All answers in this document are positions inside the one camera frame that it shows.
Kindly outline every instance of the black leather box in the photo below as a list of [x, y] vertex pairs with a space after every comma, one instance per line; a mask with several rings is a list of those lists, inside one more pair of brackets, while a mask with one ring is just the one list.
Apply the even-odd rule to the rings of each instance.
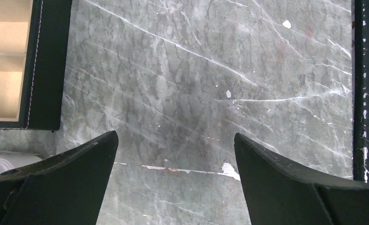
[[60, 128], [71, 0], [0, 0], [0, 129]]

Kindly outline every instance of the gray marble tabletop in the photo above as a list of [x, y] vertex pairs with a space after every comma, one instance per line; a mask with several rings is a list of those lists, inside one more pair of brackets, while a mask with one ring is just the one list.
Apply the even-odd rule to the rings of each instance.
[[240, 132], [352, 174], [350, 0], [73, 0], [62, 126], [0, 131], [54, 155], [120, 138], [98, 224], [249, 224]]

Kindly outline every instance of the white plastic cup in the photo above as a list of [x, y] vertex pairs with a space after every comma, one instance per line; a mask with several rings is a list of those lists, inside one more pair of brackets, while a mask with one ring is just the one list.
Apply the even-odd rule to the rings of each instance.
[[0, 174], [8, 170], [39, 162], [41, 160], [41, 158], [33, 155], [0, 154]]

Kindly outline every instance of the white stitching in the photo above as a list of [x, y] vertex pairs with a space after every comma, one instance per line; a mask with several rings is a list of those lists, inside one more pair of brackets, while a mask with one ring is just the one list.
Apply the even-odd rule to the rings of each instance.
[[37, 64], [37, 56], [38, 56], [38, 44], [39, 44], [39, 34], [41, 32], [41, 22], [42, 22], [42, 9], [44, 7], [44, 1], [41, 0], [41, 14], [39, 16], [39, 28], [38, 28], [38, 37], [37, 37], [37, 47], [35, 48], [35, 60], [34, 60], [34, 68], [32, 70], [32, 80], [31, 80], [31, 92], [30, 92], [30, 106], [28, 108], [28, 118], [27, 118], [27, 126], [22, 128], [5, 128], [0, 127], [0, 129], [8, 129], [8, 130], [21, 130], [27, 129], [30, 124], [30, 112], [31, 112], [31, 101], [32, 101], [32, 91], [34, 87], [34, 76], [35, 76], [35, 66]]
[[34, 69], [32, 70], [32, 80], [31, 80], [31, 92], [30, 92], [30, 106], [28, 107], [28, 118], [27, 118], [27, 126], [30, 125], [30, 112], [31, 112], [31, 101], [32, 101], [32, 91], [34, 87], [34, 77], [35, 77], [35, 67], [37, 65], [37, 56], [38, 56], [38, 44], [39, 44], [39, 34], [41, 32], [41, 22], [42, 22], [42, 9], [44, 6], [44, 1], [41, 0], [41, 15], [39, 16], [39, 28], [38, 28], [38, 37], [37, 37], [37, 47], [35, 48], [35, 60], [34, 60]]

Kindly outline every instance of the black object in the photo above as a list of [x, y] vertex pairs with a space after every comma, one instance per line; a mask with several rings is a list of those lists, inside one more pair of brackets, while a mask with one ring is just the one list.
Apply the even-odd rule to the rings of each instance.
[[354, 1], [354, 180], [369, 182], [369, 0]]
[[0, 225], [95, 225], [117, 147], [112, 131], [0, 175]]
[[18, 119], [0, 120], [0, 129], [60, 128], [71, 3], [32, 0]]
[[369, 184], [325, 174], [236, 134], [252, 225], [369, 225]]

